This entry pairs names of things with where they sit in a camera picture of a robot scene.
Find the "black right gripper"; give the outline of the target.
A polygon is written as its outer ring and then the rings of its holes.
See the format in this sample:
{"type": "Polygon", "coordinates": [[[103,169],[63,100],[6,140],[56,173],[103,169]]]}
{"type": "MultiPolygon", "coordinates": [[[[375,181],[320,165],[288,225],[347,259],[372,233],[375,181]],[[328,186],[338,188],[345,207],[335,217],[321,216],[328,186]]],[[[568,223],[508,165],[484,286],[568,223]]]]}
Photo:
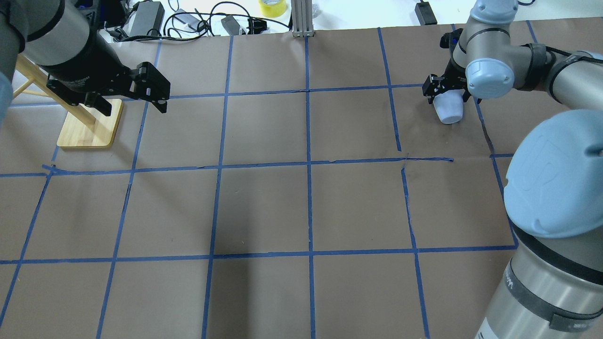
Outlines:
{"type": "Polygon", "coordinates": [[[434,103],[437,96],[451,90],[461,90],[461,99],[464,103],[472,96],[465,74],[470,62],[467,54],[469,38],[465,35],[463,29],[456,29],[441,37],[439,46],[449,52],[449,60],[442,75],[431,73],[422,85],[422,93],[430,105],[434,103]]]}

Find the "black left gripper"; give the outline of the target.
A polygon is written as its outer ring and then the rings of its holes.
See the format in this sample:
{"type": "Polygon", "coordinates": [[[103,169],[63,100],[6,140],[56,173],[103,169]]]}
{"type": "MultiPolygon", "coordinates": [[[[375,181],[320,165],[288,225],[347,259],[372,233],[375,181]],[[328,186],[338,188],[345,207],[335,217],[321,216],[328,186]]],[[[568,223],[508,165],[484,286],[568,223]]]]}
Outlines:
{"type": "Polygon", "coordinates": [[[151,63],[142,62],[134,69],[125,65],[100,64],[77,67],[47,67],[49,88],[69,105],[84,105],[110,117],[112,104],[106,96],[121,95],[152,103],[165,114],[171,83],[151,63]]]}

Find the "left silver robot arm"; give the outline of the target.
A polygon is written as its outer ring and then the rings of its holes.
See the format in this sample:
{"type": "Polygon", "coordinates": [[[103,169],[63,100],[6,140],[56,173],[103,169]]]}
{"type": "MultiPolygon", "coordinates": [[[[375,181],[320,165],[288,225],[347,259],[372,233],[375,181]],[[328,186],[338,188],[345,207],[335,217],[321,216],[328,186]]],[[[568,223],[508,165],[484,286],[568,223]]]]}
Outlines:
{"type": "Polygon", "coordinates": [[[171,84],[151,62],[125,66],[109,43],[66,0],[1,2],[1,117],[12,103],[16,60],[23,55],[48,75],[47,87],[70,106],[110,116],[107,96],[151,103],[166,113],[171,84]]]}

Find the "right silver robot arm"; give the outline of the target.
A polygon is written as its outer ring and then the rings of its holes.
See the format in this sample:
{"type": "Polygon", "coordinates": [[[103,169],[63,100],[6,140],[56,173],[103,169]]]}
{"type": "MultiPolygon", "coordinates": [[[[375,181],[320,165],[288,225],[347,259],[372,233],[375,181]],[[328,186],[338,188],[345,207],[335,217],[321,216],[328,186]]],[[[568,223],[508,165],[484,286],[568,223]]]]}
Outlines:
{"type": "Polygon", "coordinates": [[[504,204],[518,247],[475,337],[578,339],[602,317],[602,55],[513,45],[518,9],[516,0],[478,0],[465,28],[441,38],[450,60],[422,91],[443,124],[459,122],[469,98],[512,89],[567,107],[511,159],[504,204]]]}

